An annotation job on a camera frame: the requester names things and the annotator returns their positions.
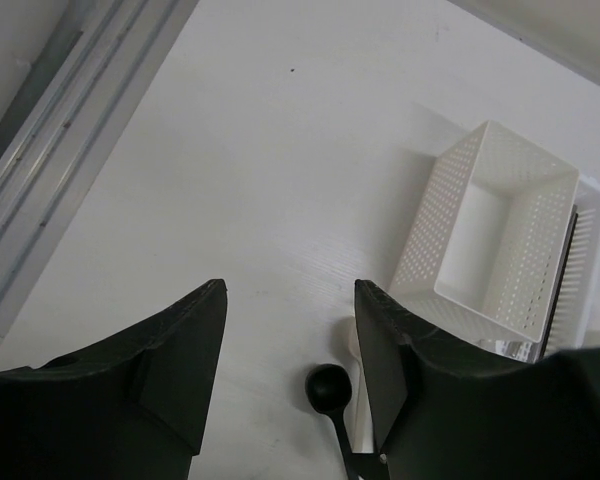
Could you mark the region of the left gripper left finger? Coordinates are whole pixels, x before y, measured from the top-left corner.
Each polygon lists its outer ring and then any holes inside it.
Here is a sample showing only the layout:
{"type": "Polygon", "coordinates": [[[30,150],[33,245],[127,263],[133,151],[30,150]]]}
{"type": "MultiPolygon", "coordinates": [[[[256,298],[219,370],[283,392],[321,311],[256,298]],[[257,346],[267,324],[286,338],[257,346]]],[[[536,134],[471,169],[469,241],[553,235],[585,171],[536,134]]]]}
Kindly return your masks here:
{"type": "Polygon", "coordinates": [[[227,309],[213,279],[92,345],[1,371],[0,479],[187,478],[227,309]]]}

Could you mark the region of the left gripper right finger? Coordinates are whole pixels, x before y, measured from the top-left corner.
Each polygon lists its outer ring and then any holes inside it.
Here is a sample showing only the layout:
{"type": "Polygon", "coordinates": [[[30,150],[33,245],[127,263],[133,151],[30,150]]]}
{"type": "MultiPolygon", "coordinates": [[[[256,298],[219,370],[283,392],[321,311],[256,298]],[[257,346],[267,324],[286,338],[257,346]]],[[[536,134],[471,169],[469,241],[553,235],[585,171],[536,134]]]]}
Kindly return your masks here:
{"type": "Polygon", "coordinates": [[[600,348],[536,363],[465,342],[369,280],[355,320],[393,479],[600,479],[600,348]]]}

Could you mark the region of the black spoon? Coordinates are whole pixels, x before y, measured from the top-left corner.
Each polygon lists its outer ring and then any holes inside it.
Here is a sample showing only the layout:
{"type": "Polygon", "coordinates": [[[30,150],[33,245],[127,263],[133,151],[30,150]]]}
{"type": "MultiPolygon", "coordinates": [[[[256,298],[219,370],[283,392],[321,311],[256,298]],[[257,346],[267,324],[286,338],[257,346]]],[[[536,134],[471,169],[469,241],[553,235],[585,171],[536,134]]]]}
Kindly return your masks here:
{"type": "Polygon", "coordinates": [[[305,394],[311,407],[327,416],[336,433],[346,476],[358,480],[352,464],[353,452],[344,422],[344,411],[352,398],[352,384],[346,370],[336,364],[314,367],[305,379],[305,394]]]}

